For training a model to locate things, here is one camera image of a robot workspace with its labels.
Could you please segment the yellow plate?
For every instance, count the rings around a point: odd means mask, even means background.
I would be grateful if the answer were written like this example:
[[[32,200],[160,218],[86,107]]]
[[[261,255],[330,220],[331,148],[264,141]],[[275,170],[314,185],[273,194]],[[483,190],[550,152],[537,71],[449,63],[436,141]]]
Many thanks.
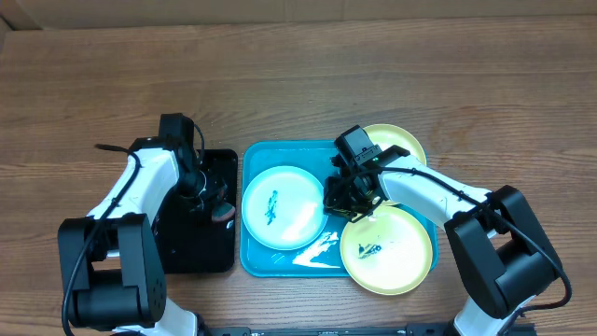
[[[420,163],[427,165],[427,158],[419,141],[407,130],[392,124],[372,124],[364,128],[369,139],[381,150],[393,145],[402,147],[415,156]]]
[[[371,216],[346,224],[340,256],[359,286],[393,296],[422,283],[431,269],[433,247],[416,217],[403,209],[382,206]]]

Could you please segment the light blue plate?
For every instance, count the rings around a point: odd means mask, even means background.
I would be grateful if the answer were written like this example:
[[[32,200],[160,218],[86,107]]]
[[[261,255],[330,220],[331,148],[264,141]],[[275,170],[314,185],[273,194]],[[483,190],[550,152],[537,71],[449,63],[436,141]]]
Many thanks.
[[[327,215],[324,187],[308,171],[290,165],[269,168],[251,180],[242,196],[242,219],[262,245],[295,250],[313,242]]]

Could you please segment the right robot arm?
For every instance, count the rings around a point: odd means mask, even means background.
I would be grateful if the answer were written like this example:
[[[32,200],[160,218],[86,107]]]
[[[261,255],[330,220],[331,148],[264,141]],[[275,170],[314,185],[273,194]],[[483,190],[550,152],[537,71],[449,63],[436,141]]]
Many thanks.
[[[406,149],[339,145],[332,158],[340,173],[326,180],[328,213],[356,222],[383,201],[402,203],[445,231],[469,299],[452,320],[454,335],[508,335],[516,319],[535,310],[532,299],[562,279],[559,308],[571,284],[562,262],[522,193],[455,181]]]

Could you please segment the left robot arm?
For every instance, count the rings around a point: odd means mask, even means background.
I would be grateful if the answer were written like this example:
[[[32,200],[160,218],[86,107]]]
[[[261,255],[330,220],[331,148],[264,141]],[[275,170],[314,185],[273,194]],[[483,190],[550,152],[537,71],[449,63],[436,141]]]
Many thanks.
[[[106,197],[58,230],[62,328],[114,335],[208,335],[169,297],[166,277],[234,263],[237,155],[190,135],[138,138]]]

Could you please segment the black water tray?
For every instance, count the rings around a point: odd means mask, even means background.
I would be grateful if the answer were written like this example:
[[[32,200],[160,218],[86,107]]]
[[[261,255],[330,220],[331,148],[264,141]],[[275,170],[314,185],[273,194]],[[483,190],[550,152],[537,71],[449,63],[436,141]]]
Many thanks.
[[[237,208],[238,155],[231,149],[208,149],[202,171],[223,175],[227,203]],[[162,267],[166,273],[224,273],[234,263],[235,217],[214,223],[212,210],[190,213],[190,203],[171,191],[153,224]]]

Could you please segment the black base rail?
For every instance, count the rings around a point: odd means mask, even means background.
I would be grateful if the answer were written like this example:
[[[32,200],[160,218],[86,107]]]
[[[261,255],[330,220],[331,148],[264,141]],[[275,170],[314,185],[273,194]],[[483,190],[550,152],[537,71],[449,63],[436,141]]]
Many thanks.
[[[450,323],[411,323],[403,327],[347,329],[249,329],[248,327],[209,328],[213,336],[456,336]]]

